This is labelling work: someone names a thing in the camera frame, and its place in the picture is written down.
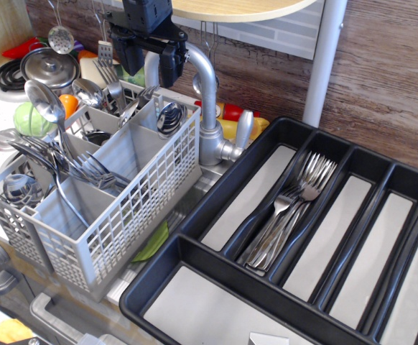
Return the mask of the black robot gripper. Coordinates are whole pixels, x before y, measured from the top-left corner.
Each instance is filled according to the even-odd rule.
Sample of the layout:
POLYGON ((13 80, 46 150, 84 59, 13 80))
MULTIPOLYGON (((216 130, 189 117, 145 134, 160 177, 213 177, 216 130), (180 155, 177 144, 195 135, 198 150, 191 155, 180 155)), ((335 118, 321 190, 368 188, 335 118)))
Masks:
POLYGON ((162 86, 170 88, 182 75, 187 58, 187 33, 172 21, 171 1, 123 1, 120 11, 108 11, 113 48, 129 75, 144 66, 143 49, 163 49, 159 54, 162 86))

